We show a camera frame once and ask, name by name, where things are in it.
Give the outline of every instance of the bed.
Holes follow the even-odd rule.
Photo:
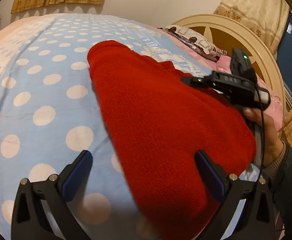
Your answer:
[[[231,46],[246,48],[261,77],[259,84],[272,89],[272,106],[267,111],[279,130],[285,105],[283,82],[258,38],[220,16],[192,16],[176,24],[203,33],[229,52]],[[232,37],[234,44],[219,44]],[[94,164],[87,184],[68,207],[87,234],[95,240],[160,239],[134,203],[91,88],[86,55],[105,40],[116,40],[157,61],[170,60],[176,69],[193,76],[208,75],[214,69],[227,71],[227,63],[195,55],[163,30],[114,16],[52,14],[23,19],[2,30],[0,233],[6,240],[10,239],[20,180],[46,180],[72,163],[82,149],[93,154]],[[256,181],[257,175],[258,169],[251,164],[240,178]],[[233,232],[244,203],[239,203],[222,239]],[[62,238],[49,211],[47,214],[54,232]]]

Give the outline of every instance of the dark jacket sleeve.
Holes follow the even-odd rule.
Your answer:
[[[285,235],[292,231],[292,148],[286,145],[284,158],[270,189],[285,225]]]

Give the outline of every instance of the patterned pillowcase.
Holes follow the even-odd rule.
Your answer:
[[[227,51],[219,49],[203,35],[192,29],[181,27],[179,25],[168,25],[164,28],[166,32],[178,38],[185,45],[190,47],[199,55],[217,62],[220,56],[227,55]]]

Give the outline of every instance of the red towel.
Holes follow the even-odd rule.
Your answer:
[[[239,112],[211,89],[197,90],[170,61],[158,63],[116,41],[93,46],[90,77],[102,117],[141,212],[163,240],[190,240],[218,208],[194,162],[204,149],[230,174],[254,159]]]

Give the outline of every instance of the metal screw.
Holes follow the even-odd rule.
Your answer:
[[[262,184],[262,185],[266,184],[266,180],[265,180],[264,178],[259,178],[258,181],[259,181],[259,183]]]
[[[232,174],[229,175],[229,178],[230,178],[232,181],[235,181],[235,180],[238,179],[238,176],[237,176],[236,174],[232,173]]]
[[[50,181],[55,181],[55,180],[57,180],[57,178],[58,178],[57,174],[52,174],[52,175],[49,176],[49,180]]]
[[[26,178],[24,178],[24,179],[21,180],[21,184],[22,184],[22,185],[27,184],[27,182],[28,182],[28,179],[26,179]]]

